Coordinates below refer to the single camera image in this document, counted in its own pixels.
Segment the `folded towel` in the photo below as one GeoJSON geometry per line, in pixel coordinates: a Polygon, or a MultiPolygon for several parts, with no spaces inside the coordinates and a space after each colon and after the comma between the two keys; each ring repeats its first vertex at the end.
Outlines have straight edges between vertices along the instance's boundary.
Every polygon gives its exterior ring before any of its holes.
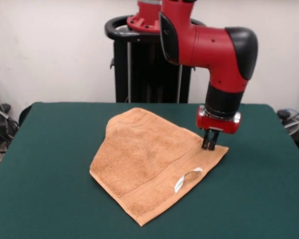
{"type": "Polygon", "coordinates": [[[109,120],[90,174],[143,226],[188,193],[228,151],[201,145],[195,133],[133,108],[109,120]]]}

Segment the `green tablecloth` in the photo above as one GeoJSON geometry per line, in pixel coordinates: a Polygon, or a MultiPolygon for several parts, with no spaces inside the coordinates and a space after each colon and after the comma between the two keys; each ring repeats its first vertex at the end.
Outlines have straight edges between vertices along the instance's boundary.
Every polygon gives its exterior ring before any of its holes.
{"type": "Polygon", "coordinates": [[[0,166],[0,239],[299,239],[299,151],[265,105],[241,105],[220,164],[141,228],[89,175],[107,121],[135,106],[202,133],[198,105],[35,104],[0,166]]]}

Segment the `red robot arm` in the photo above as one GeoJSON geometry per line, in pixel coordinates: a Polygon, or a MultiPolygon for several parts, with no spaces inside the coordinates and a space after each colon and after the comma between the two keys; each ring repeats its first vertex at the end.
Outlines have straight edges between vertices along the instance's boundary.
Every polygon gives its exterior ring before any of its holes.
{"type": "Polygon", "coordinates": [[[210,82],[205,106],[197,113],[197,126],[205,130],[203,148],[214,150],[220,131],[235,133],[237,112],[256,65],[258,41],[242,27],[224,29],[192,24],[196,0],[163,0],[160,37],[165,58],[172,64],[207,68],[210,82]],[[215,132],[212,140],[208,134],[215,132]]]}

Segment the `orange towel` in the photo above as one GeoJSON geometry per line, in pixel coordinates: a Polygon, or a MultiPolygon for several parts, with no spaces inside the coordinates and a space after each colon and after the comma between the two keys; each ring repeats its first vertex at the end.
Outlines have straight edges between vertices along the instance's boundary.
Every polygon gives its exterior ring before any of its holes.
{"type": "Polygon", "coordinates": [[[143,226],[188,193],[228,151],[201,145],[195,133],[133,108],[109,120],[90,174],[143,226]]]}

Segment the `towel label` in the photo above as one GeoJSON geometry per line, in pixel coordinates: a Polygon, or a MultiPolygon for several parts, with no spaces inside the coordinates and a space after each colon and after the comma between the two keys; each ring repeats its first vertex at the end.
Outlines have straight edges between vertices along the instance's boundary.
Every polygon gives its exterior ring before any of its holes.
{"type": "MultiPolygon", "coordinates": [[[[193,173],[193,172],[201,173],[202,171],[203,171],[203,169],[198,167],[198,168],[195,168],[193,171],[191,171],[189,173],[193,173]]],[[[184,185],[185,177],[189,173],[186,173],[183,176],[181,176],[181,178],[175,184],[175,187],[174,187],[175,193],[177,193],[182,188],[182,186],[184,185]]]]}

